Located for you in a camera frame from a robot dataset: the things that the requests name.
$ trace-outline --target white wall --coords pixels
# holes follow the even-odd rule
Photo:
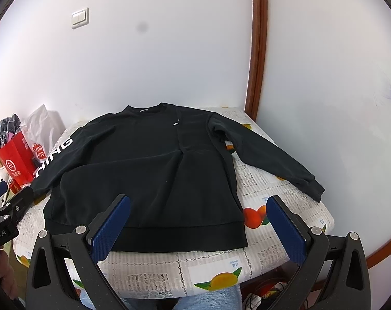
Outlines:
[[[71,13],[90,23],[71,29]],[[252,0],[15,0],[0,22],[0,120],[65,125],[125,106],[243,106]]]
[[[391,256],[369,269],[372,309],[380,309],[391,295]]]
[[[332,233],[358,232],[369,255],[391,238],[391,11],[383,0],[269,0],[268,26],[257,123],[326,188]],[[372,299],[377,309],[382,291]]]

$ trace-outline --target sweatshirt logo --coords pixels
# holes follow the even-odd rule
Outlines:
[[[69,145],[73,142],[71,138],[67,139],[64,143],[62,143],[58,148],[56,148],[53,152],[50,153],[49,157],[42,163],[41,167],[36,172],[36,178],[39,177],[39,172],[44,170],[46,166],[54,160],[53,154],[60,154],[64,151]]]

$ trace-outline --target black sweatshirt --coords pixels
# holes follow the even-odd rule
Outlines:
[[[320,202],[324,188],[295,159],[217,113],[161,103],[128,106],[79,128],[45,161],[31,187],[52,188],[52,234],[88,225],[118,194],[131,215],[112,250],[188,252],[248,246],[233,157],[290,181]]]

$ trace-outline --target sweatshirt sleeve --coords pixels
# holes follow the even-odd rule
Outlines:
[[[89,134],[87,130],[78,129],[64,143],[56,148],[36,171],[31,184],[35,198],[41,196],[59,182],[65,172],[79,166],[89,148],[97,138],[110,133],[112,129]]]
[[[287,179],[301,192],[320,202],[324,188],[304,166],[275,144],[242,124],[213,114],[208,129],[214,135],[233,143],[240,159],[275,176]]]

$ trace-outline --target sweatshirt cuff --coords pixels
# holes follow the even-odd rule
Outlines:
[[[308,183],[306,194],[308,194],[314,201],[320,203],[322,193],[325,188],[320,185],[315,179]]]

